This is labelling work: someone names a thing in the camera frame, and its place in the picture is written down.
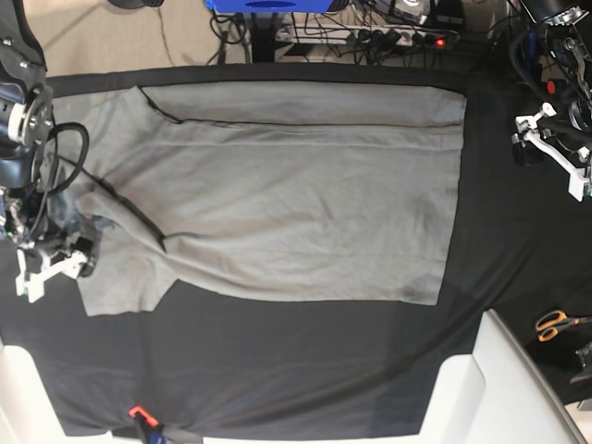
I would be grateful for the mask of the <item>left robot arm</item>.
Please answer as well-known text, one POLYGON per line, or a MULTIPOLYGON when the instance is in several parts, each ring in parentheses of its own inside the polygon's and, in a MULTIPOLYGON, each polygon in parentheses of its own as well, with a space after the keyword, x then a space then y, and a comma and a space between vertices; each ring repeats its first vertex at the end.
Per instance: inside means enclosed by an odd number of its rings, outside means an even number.
POLYGON ((520 31, 509 59, 518 79, 556 115, 538 131, 560 154, 591 164, 591 3, 510 1, 520 31))

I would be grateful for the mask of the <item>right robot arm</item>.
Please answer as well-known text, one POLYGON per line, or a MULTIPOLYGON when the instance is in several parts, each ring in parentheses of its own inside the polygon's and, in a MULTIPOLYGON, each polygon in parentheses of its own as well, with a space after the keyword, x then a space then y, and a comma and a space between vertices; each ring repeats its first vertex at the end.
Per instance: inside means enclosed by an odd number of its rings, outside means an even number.
POLYGON ((53 89, 46 79, 43 49, 33 35, 20 1, 1 4, 1 237, 13 241, 20 256, 33 252, 50 262, 50 272, 68 268, 74 277, 93 272, 93 244, 79 235, 60 233, 49 216, 52 197, 78 177, 90 148, 88 130, 76 122, 57 124, 53 89), (63 180, 54 156, 43 174, 43 154, 60 133, 80 135, 80 155, 63 180))

